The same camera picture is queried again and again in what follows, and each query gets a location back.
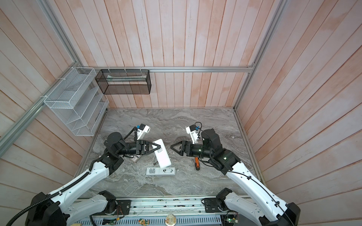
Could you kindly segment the white slim remote control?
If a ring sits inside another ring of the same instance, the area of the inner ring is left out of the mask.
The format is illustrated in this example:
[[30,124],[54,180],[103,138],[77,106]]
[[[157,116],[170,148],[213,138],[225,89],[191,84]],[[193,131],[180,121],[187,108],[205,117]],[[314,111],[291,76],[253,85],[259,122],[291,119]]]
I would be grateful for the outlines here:
[[166,167],[164,169],[160,167],[148,167],[146,170],[147,176],[174,176],[175,174],[175,167]]

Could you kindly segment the orange black screwdriver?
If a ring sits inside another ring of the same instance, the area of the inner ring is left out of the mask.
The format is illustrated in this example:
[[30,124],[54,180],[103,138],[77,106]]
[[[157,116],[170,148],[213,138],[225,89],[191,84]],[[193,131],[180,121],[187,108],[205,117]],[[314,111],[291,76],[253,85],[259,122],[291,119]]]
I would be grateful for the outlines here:
[[200,170],[200,163],[198,157],[195,157],[195,169]]

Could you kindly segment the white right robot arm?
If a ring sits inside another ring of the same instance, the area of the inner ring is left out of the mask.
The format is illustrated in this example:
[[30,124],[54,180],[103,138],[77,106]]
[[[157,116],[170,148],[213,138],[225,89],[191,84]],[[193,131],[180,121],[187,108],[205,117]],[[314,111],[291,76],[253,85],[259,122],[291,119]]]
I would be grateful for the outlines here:
[[258,226],[298,225],[301,210],[295,203],[286,203],[271,192],[234,152],[222,146],[214,129],[197,131],[201,132],[202,144],[183,140],[170,148],[180,156],[208,158],[209,165],[238,184],[252,199],[247,201],[224,188],[215,198],[218,209],[238,212]]

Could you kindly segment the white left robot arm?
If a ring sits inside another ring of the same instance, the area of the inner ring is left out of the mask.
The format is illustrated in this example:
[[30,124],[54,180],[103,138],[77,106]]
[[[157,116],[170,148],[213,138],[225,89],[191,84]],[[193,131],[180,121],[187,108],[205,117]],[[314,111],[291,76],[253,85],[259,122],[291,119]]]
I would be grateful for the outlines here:
[[123,163],[126,155],[148,155],[161,152],[162,139],[154,142],[136,140],[126,142],[119,132],[111,133],[104,142],[104,154],[94,160],[89,169],[62,187],[49,194],[39,193],[26,209],[27,226],[70,226],[73,223],[98,212],[114,213],[117,200],[103,191],[95,197],[76,203],[75,201],[99,181],[114,173]]

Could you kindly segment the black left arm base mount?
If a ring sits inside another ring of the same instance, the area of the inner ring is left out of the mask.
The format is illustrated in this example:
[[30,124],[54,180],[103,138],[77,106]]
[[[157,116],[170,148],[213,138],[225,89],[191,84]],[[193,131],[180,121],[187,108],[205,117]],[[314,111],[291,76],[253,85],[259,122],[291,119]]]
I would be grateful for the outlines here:
[[129,215],[131,202],[131,200],[117,200],[116,214],[121,216]]

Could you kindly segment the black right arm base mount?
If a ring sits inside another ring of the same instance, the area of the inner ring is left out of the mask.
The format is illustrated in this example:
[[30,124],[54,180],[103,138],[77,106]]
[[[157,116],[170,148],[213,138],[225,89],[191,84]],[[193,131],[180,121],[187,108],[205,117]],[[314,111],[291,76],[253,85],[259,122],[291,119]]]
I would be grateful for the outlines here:
[[218,198],[204,198],[201,200],[201,203],[205,207],[206,213],[217,213],[217,212],[236,212],[230,210],[223,200]]

